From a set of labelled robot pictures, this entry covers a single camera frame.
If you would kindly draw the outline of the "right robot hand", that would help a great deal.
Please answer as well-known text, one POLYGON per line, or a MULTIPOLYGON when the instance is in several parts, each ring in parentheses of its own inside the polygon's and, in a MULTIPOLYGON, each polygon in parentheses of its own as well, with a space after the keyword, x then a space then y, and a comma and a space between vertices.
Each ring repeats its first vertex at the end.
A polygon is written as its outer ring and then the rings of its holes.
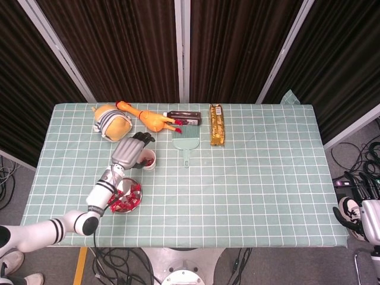
POLYGON ((379 245, 379 180, 364 172, 355 177, 345 171, 347 182, 337 181, 338 186, 348 186, 351 197, 342 197, 333 213, 338 222, 361 241, 379 245))

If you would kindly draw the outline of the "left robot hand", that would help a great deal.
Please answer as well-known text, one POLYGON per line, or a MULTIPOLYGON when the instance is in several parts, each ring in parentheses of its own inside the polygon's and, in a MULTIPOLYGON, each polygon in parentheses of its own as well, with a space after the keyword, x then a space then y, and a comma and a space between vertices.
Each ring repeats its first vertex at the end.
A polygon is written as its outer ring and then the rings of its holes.
POLYGON ((121 139, 111 156, 112 164, 118 164, 124 170, 142 169, 148 165, 149 159, 141 159, 141 153, 147 144, 155 141, 149 132, 137 132, 132 137, 121 139))

